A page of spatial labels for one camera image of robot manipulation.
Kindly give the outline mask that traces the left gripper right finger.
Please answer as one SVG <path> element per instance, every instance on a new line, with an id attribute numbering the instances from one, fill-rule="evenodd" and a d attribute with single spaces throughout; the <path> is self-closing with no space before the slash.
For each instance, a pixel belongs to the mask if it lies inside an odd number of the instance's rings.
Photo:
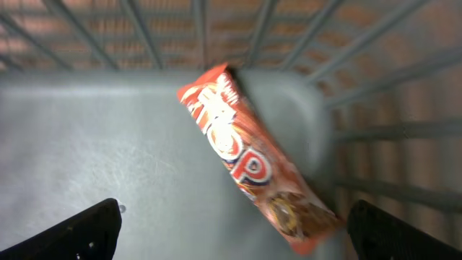
<path id="1" fill-rule="evenodd" d="M 350 209 L 346 229 L 359 260 L 461 260 L 461 252 L 365 201 Z"/>

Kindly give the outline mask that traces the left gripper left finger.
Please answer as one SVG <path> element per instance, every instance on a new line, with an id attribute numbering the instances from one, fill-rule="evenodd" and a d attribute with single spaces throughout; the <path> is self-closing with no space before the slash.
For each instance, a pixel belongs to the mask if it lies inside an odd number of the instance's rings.
<path id="1" fill-rule="evenodd" d="M 122 226 L 114 198 L 105 199 L 1 251 L 1 260 L 112 260 Z"/>

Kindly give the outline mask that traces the orange chocolate bar wrapper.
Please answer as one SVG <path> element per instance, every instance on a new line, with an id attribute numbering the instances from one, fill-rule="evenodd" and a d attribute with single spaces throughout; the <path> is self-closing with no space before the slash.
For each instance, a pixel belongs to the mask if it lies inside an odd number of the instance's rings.
<path id="1" fill-rule="evenodd" d="M 177 92 L 236 186 L 298 254 L 343 225 L 302 179 L 251 108 L 226 63 Z"/>

